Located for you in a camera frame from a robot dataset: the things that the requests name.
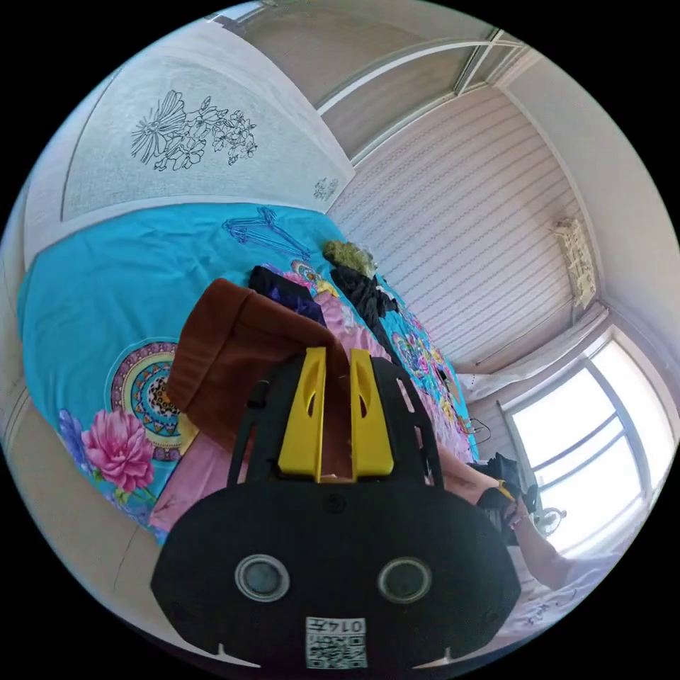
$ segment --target white curtain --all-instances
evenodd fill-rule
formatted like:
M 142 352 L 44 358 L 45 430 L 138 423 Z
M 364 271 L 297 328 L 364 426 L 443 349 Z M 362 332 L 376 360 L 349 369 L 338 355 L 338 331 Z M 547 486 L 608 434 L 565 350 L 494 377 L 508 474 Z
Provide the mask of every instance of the white curtain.
M 533 378 L 534 375 L 549 368 L 574 349 L 607 316 L 609 316 L 609 309 L 600 304 L 600 302 L 595 302 L 571 328 L 515 363 L 498 370 L 496 373 L 458 373 L 465 401 L 468 404 L 476 402 L 498 392 L 498 390 L 507 385 Z

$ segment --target striped wall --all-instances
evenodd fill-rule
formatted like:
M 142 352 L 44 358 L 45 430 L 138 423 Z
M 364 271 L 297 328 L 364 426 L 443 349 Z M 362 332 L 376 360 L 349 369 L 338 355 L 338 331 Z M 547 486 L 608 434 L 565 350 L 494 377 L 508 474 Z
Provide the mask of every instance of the striped wall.
M 373 251 L 458 370 L 498 370 L 570 323 L 549 227 L 582 219 L 578 202 L 536 129 L 496 89 L 449 101 L 388 139 L 329 215 Z

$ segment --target qr code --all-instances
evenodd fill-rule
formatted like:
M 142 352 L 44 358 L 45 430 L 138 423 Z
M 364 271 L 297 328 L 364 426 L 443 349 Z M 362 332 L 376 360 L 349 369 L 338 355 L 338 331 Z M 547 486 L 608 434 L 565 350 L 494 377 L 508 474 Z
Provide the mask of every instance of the qr code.
M 307 668 L 366 668 L 366 620 L 307 617 Z

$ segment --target white wall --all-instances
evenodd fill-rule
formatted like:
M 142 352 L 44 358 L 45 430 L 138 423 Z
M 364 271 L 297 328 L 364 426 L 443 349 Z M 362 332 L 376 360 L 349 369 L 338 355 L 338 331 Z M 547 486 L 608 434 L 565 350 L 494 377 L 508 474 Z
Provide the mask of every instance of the white wall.
M 599 250 L 603 301 L 680 381 L 680 249 L 638 154 L 607 112 L 546 58 L 506 93 L 547 136 L 577 185 Z

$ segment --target floral drawing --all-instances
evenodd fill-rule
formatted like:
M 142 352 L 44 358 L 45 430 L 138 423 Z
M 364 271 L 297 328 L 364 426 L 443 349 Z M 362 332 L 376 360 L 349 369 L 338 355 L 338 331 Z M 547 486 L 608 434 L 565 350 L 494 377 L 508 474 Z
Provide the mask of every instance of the floral drawing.
M 142 489 L 151 495 L 146 487 L 154 479 L 154 445 L 134 415 L 101 410 L 81 438 L 85 456 L 95 469 L 95 478 L 114 484 L 119 493 Z
M 154 169 L 159 172 L 168 167 L 189 169 L 201 161 L 212 138 L 212 150 L 226 149 L 227 162 L 233 165 L 255 154 L 257 144 L 252 134 L 255 127 L 243 111 L 229 113 L 226 108 L 211 106 L 210 97 L 203 100 L 199 109 L 187 113 L 182 93 L 170 90 L 162 103 L 159 101 L 156 109 L 137 124 L 132 133 L 132 156 L 139 157 L 144 164 L 157 159 Z
M 83 429 L 80 421 L 68 411 L 59 411 L 59 432 L 76 465 L 86 474 L 91 474 L 92 466 L 85 456 L 85 445 L 82 440 Z
M 328 178 L 324 177 L 314 185 L 314 198 L 329 200 L 329 198 L 337 191 L 337 188 L 338 181 L 336 179 L 332 179 L 328 182 Z

